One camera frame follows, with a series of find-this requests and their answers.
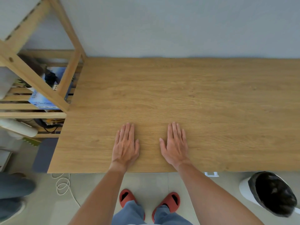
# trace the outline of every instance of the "finger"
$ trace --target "finger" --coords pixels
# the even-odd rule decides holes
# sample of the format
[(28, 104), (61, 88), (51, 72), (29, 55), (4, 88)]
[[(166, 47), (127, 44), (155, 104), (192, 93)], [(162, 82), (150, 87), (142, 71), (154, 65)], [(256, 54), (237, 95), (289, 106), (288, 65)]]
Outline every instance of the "finger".
[(178, 134), (179, 139), (182, 139), (182, 138), (181, 138), (181, 130), (180, 130), (180, 126), (179, 126), (178, 123), (176, 123), (176, 129), (177, 129), (177, 134)]
[(159, 146), (160, 146), (160, 151), (161, 151), (162, 155), (167, 152), (166, 144), (165, 144), (164, 140), (161, 138), (159, 139)]
[(168, 124), (168, 139), (173, 138), (172, 125)]
[(124, 137), (124, 132), (125, 132), (125, 125), (123, 125), (121, 127), (121, 131), (120, 131), (120, 139), (119, 139), (119, 142), (121, 142), (123, 140), (123, 137)]
[(139, 155), (140, 154), (140, 141), (137, 139), (134, 143), (134, 154)]
[(134, 141), (134, 124), (131, 125), (130, 127), (130, 131), (129, 131), (129, 140), (132, 140), (132, 142)]
[(175, 138), (175, 137), (178, 137), (175, 122), (172, 122), (172, 130), (173, 130), (173, 137), (174, 137), (174, 138)]
[(182, 129), (181, 132), (182, 132), (182, 141), (183, 141), (184, 143), (186, 143), (187, 137), (186, 137), (186, 134), (185, 134), (185, 130)]
[(125, 132), (124, 132), (124, 137), (123, 137), (123, 139), (128, 140), (129, 131), (130, 131), (130, 123), (127, 123), (127, 124), (126, 124), (126, 128), (125, 128)]
[(120, 139), (120, 131), (117, 131), (117, 134), (115, 135), (115, 144), (117, 144), (119, 142)]

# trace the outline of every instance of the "red slide sandal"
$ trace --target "red slide sandal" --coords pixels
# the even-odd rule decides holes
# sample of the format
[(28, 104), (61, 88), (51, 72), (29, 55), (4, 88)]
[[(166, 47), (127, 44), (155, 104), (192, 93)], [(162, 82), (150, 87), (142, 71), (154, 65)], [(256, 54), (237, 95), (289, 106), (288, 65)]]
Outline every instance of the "red slide sandal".
[(169, 193), (165, 197), (165, 199), (163, 199), (163, 201), (154, 209), (154, 211), (152, 212), (152, 221), (153, 221), (153, 223), (154, 223), (154, 214), (156, 212), (156, 209), (159, 206), (162, 206), (163, 204), (166, 204), (168, 206), (171, 213), (176, 212), (177, 209), (180, 206), (180, 197), (179, 197), (178, 193), (175, 193), (175, 192)]
[(132, 192), (129, 189), (123, 189), (119, 195), (119, 202), (121, 207), (124, 208), (125, 204), (131, 200), (137, 203), (137, 200), (135, 199)]

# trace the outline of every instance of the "gray trousers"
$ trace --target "gray trousers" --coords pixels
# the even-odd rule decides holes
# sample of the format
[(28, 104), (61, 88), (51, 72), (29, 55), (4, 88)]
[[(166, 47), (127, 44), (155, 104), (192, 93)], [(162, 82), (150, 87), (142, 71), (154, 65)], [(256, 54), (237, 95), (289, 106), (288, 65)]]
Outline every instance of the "gray trousers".
[(0, 172), (0, 221), (3, 221), (21, 208), (21, 197), (35, 189), (35, 183), (26, 178)]

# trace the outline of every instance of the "black trash bag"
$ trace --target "black trash bag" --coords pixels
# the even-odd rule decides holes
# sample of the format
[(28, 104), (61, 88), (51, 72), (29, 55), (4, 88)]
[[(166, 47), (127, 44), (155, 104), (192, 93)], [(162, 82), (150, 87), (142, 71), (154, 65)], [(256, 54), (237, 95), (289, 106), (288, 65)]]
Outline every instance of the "black trash bag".
[(293, 213), (297, 198), (276, 174), (258, 172), (249, 179), (248, 184), (256, 201), (269, 212), (279, 217), (289, 217)]

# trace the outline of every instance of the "pant leg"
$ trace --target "pant leg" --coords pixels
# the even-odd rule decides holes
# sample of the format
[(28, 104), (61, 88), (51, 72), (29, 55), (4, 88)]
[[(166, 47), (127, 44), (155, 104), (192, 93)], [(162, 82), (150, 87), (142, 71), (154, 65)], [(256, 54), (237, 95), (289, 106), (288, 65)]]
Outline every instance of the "pant leg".
[(24, 197), (34, 189), (35, 183), (32, 180), (0, 172), (0, 199)]
[(160, 225), (192, 225), (177, 213), (170, 213), (166, 205), (162, 205), (156, 209), (154, 215), (154, 223)]
[(135, 201), (128, 201), (112, 218), (112, 225), (145, 224), (144, 209)]
[(0, 222), (13, 216), (21, 206), (21, 201), (17, 198), (0, 199)]

